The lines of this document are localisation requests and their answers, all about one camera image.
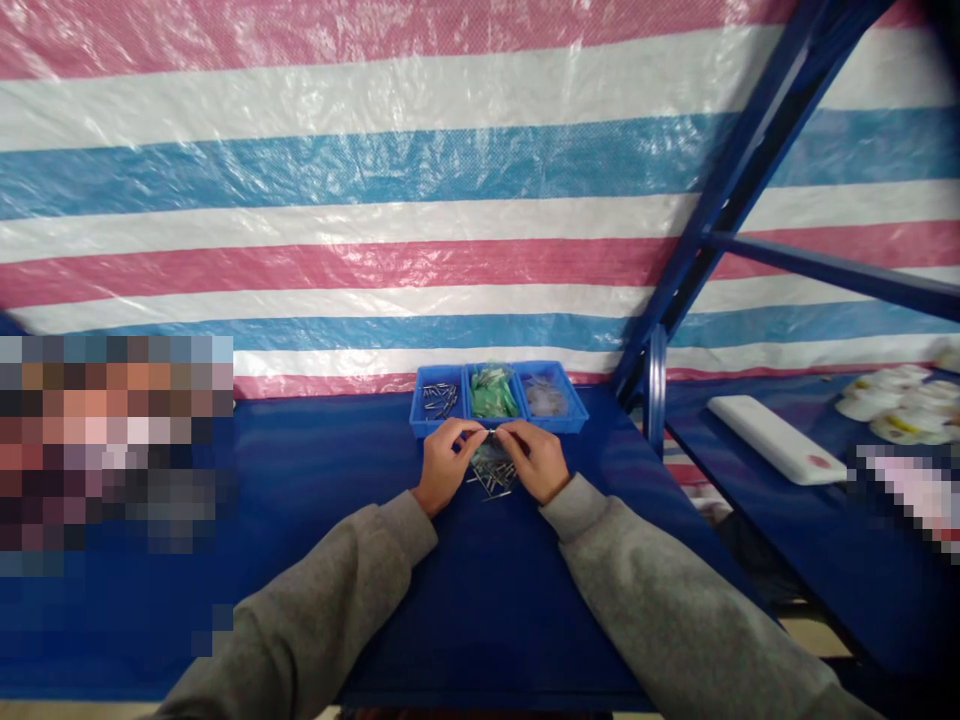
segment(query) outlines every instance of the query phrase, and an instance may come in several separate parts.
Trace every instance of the blue stripe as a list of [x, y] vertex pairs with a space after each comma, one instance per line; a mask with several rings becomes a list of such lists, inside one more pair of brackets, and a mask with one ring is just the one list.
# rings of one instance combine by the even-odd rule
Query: blue stripe
[[847, 340], [875, 335], [947, 335], [960, 324], [871, 300], [687, 315], [671, 347]]
[[960, 106], [815, 112], [771, 187], [960, 177]]
[[[960, 177], [957, 108], [818, 111], [774, 185]], [[697, 191], [733, 115], [0, 154], [0, 219]]]
[[[559, 347], [620, 350], [630, 318], [552, 313], [403, 318], [267, 318], [137, 325], [94, 335], [232, 335], [236, 350]], [[960, 325], [880, 302], [764, 307], [687, 317], [672, 347], [951, 334]]]
[[403, 318], [269, 318], [137, 325], [92, 335], [232, 335], [234, 350], [346, 350], [551, 346], [611, 351], [629, 318], [564, 313]]

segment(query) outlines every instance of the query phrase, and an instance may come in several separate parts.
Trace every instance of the gray sleeve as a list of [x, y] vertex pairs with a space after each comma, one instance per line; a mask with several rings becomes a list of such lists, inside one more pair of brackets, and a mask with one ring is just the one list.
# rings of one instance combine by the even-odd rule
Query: gray sleeve
[[225, 645], [190, 666], [154, 717], [315, 718], [436, 544], [409, 492], [354, 513], [237, 605]]
[[540, 512], [590, 611], [665, 717], [879, 717], [685, 545], [582, 476]]

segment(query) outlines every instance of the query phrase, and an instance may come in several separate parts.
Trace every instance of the plastic tarp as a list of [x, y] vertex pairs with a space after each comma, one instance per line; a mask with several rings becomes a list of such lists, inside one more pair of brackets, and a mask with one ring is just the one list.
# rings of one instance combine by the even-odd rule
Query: plastic tarp
[[[611, 372], [792, 12], [774, 0], [0, 4], [0, 307], [234, 338], [237, 394]], [[956, 96], [871, 29], [745, 230], [958, 279]], [[957, 328], [728, 258], [673, 377], [926, 359]]]

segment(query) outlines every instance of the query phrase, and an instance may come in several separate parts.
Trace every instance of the hand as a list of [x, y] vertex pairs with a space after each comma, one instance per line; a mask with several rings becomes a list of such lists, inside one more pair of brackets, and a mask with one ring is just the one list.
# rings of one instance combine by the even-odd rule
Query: hand
[[[470, 435], [464, 440], [461, 433]], [[487, 430], [480, 423], [450, 418], [423, 441], [423, 474], [420, 485], [410, 492], [427, 517], [434, 517], [450, 503], [470, 458], [486, 439]]]
[[[497, 428], [497, 438], [517, 468], [520, 482], [541, 505], [548, 504], [570, 482], [560, 438], [525, 420], [514, 420]], [[517, 438], [530, 449], [527, 458]]]

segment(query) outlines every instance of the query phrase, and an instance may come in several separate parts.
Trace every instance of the white power bank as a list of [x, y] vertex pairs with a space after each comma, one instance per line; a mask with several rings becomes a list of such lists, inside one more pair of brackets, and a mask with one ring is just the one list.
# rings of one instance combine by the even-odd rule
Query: white power bank
[[715, 397], [707, 407], [771, 465], [797, 485], [847, 479], [847, 467], [749, 395]]

